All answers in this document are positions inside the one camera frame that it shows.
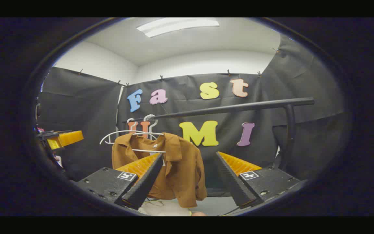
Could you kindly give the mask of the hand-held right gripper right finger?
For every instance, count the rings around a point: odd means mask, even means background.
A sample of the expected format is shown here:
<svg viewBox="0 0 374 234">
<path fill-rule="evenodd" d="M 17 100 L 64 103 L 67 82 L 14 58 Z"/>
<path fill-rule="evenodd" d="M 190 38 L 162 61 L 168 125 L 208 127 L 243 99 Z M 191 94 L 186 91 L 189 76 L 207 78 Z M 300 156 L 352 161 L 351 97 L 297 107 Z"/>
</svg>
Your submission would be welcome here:
<svg viewBox="0 0 374 234">
<path fill-rule="evenodd" d="M 219 151 L 216 155 L 220 178 L 241 209 L 270 202 L 301 185 L 299 179 L 281 169 L 262 168 Z"/>
</svg>

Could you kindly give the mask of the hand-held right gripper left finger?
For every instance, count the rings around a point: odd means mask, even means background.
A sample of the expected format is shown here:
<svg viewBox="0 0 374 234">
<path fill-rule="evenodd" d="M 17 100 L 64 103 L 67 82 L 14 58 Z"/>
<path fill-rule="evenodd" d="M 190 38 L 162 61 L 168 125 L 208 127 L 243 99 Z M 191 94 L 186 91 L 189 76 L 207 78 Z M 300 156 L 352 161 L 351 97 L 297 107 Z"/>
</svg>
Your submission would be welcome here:
<svg viewBox="0 0 374 234">
<path fill-rule="evenodd" d="M 138 209 L 150 193 L 162 166 L 162 153 L 155 153 L 118 169 L 103 167 L 75 184 L 102 201 Z"/>
</svg>

